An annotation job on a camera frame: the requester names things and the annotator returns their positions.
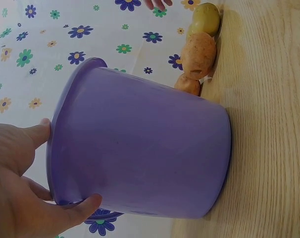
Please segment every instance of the potato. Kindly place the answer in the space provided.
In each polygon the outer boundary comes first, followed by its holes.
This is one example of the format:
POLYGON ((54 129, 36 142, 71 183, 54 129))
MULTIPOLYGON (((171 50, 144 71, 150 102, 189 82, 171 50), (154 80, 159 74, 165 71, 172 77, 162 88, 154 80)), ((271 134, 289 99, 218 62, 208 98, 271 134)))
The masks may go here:
POLYGON ((192 32, 206 32, 210 36, 216 35, 220 24, 220 15, 217 7, 209 2, 195 8, 192 21, 192 32))
POLYGON ((193 34, 192 31, 192 24, 188 27, 188 31, 186 33, 186 40, 188 40, 188 38, 193 34))
POLYGON ((181 52, 183 71, 191 79, 204 78, 212 69, 216 44, 205 32, 195 33, 186 41, 181 52))
POLYGON ((182 74, 176 83, 174 84, 174 88, 194 94, 198 96, 200 94, 200 82, 198 80, 193 80, 187 77, 185 74, 182 74))

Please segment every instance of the wood grain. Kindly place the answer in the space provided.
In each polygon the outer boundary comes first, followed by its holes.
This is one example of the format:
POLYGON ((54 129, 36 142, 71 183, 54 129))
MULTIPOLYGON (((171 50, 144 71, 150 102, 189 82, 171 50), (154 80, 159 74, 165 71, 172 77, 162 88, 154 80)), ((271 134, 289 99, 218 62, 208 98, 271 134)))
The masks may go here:
POLYGON ((233 130, 226 186, 173 238, 300 238, 300 0, 215 0, 223 12, 213 79, 202 97, 233 130))

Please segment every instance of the purple plastic bucket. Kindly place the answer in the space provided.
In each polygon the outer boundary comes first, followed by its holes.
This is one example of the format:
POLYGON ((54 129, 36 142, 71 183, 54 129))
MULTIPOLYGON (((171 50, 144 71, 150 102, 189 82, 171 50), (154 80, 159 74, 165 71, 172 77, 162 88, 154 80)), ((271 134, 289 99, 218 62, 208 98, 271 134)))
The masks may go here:
POLYGON ((51 123, 47 176, 59 205, 93 193, 122 213, 200 218, 225 180, 231 130, 223 107, 106 68, 98 58, 70 77, 51 123))

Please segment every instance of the red potato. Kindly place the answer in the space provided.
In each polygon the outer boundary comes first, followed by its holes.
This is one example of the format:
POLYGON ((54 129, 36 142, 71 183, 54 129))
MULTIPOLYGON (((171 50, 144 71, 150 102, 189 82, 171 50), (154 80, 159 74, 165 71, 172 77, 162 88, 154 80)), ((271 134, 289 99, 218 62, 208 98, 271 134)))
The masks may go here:
POLYGON ((196 96, 200 94, 200 82, 198 80, 190 79, 185 74, 182 74, 178 78, 174 84, 174 88, 196 96))
POLYGON ((210 35, 192 34, 181 52, 184 73, 191 79, 204 78, 213 67, 216 53, 216 44, 210 35))

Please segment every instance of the tablecloth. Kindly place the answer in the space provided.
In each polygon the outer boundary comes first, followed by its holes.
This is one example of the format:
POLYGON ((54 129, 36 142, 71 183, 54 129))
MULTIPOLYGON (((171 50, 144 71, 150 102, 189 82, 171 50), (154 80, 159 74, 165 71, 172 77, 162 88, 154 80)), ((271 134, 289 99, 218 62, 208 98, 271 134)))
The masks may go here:
MULTIPOLYGON (((89 57, 173 86, 199 3, 175 0, 160 11, 140 0, 0 0, 0 122, 27 127, 51 118, 70 74, 89 57)), ((26 175, 48 187, 45 145, 26 175)), ((123 215, 83 223, 59 237, 167 238, 171 224, 167 218, 123 215)))

